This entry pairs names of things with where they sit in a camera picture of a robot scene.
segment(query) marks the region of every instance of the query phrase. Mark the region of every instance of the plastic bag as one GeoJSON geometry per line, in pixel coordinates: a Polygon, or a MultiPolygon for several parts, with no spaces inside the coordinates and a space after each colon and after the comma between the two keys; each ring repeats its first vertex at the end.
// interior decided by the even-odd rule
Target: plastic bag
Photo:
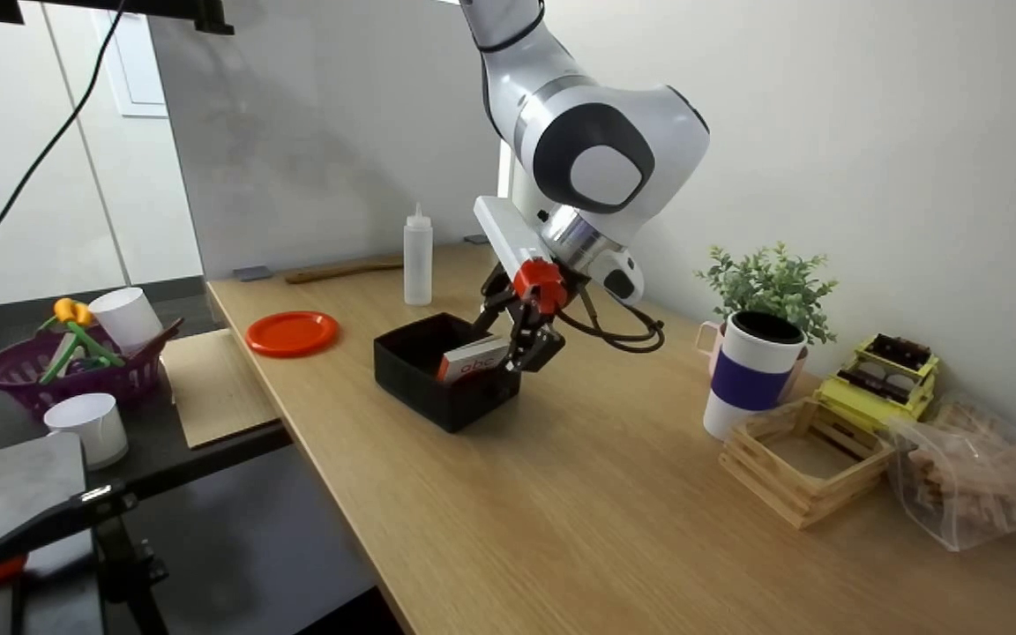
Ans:
{"type": "Polygon", "coordinates": [[[891,470],[902,513],[950,552],[1016,534],[1016,430],[978,401],[932,424],[891,424],[891,470]]]}

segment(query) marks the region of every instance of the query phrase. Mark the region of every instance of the white bottle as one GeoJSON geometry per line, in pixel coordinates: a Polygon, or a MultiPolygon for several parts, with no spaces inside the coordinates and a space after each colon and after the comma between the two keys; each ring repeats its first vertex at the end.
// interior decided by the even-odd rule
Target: white bottle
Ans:
{"type": "Polygon", "coordinates": [[[405,304],[433,301],[433,224],[422,216],[422,204],[403,227],[403,288],[405,304]]]}

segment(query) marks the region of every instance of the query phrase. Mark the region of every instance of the orange plate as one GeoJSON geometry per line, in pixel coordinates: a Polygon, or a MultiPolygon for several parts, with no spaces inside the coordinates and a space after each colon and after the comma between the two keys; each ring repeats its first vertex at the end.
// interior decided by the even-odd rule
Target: orange plate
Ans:
{"type": "Polygon", "coordinates": [[[338,320],[321,312],[267,313],[247,327],[247,347],[263,358],[307,358],[334,341],[338,320]]]}

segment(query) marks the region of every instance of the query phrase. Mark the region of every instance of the purple basket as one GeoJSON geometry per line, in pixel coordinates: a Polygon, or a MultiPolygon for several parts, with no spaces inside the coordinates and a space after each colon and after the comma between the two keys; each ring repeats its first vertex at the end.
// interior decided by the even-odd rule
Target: purple basket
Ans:
{"type": "MultiPolygon", "coordinates": [[[[134,407],[164,385],[159,353],[180,326],[185,320],[173,320],[134,359],[123,359],[123,367],[81,370],[47,385],[39,379],[59,347],[59,333],[39,333],[27,341],[0,351],[0,391],[20,401],[32,418],[43,418],[53,401],[81,391],[110,391],[121,407],[134,407]]],[[[92,340],[117,351],[104,327],[92,327],[92,340]]]]}

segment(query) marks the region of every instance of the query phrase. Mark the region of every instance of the green plant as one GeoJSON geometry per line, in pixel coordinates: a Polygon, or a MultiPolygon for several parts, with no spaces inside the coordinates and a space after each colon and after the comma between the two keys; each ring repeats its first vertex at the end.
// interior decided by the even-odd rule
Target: green plant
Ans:
{"type": "Polygon", "coordinates": [[[721,318],[735,312],[778,313],[802,327],[806,341],[829,341],[833,327],[821,301],[838,288],[838,279],[820,279],[825,258],[795,258],[786,245],[764,246],[735,258],[714,246],[714,266],[700,273],[721,294],[721,318]]]}

